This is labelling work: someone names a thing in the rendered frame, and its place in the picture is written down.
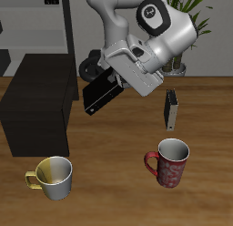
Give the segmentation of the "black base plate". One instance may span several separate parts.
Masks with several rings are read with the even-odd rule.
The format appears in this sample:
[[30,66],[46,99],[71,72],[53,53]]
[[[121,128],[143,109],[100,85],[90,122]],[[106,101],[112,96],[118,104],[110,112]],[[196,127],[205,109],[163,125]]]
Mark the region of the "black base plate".
[[86,82],[94,81],[104,72],[104,69],[97,64],[100,57],[101,51],[93,49],[89,52],[88,58],[79,65],[79,75]]

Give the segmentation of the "green pot plant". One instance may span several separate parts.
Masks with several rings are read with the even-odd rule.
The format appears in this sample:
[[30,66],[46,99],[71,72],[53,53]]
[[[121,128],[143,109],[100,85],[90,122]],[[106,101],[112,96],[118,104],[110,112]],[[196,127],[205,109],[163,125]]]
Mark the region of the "green pot plant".
[[[174,7],[175,9],[189,13],[194,9],[198,4],[204,0],[167,0],[168,4]],[[161,69],[160,73],[164,77],[183,77],[186,74],[186,65],[181,62],[182,54],[171,58]]]

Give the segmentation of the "grey bookshelf with dark post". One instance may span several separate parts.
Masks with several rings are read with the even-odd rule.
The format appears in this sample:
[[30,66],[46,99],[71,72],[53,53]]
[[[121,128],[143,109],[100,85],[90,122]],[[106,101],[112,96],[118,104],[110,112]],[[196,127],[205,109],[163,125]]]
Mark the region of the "grey bookshelf with dark post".
[[27,53],[75,53],[69,0],[0,0],[0,77],[13,76]]

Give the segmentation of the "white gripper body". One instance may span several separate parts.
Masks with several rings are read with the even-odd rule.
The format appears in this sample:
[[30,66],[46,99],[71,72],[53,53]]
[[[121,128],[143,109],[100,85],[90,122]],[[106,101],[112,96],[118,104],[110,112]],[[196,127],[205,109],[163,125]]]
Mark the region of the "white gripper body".
[[124,40],[105,51],[105,61],[142,97],[163,83],[164,78],[158,71],[150,74],[143,69]]

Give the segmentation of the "red patterned mug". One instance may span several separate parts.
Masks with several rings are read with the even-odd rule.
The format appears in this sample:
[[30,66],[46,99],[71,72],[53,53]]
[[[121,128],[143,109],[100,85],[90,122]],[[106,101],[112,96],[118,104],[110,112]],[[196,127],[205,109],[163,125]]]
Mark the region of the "red patterned mug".
[[[171,189],[180,182],[188,156],[189,147],[184,141],[164,139],[158,144],[158,152],[150,151],[145,155],[144,163],[161,186]],[[157,159],[156,169],[148,164],[150,158]]]

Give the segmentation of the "dark brown desk caddy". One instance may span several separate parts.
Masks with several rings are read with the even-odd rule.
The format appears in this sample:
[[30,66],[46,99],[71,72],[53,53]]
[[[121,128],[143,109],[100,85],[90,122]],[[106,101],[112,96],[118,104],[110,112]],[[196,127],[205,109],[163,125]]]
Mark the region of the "dark brown desk caddy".
[[12,155],[67,157],[66,129],[78,99],[74,56],[25,55],[0,101],[0,122]]

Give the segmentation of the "yellow and white mug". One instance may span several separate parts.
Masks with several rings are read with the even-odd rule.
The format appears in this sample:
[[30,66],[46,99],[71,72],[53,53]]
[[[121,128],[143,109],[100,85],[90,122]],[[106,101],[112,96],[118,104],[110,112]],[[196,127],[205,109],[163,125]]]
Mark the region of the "yellow and white mug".
[[35,171],[25,174],[25,183],[32,190],[42,190],[50,200],[62,200],[71,191],[72,163],[59,156],[42,160]]

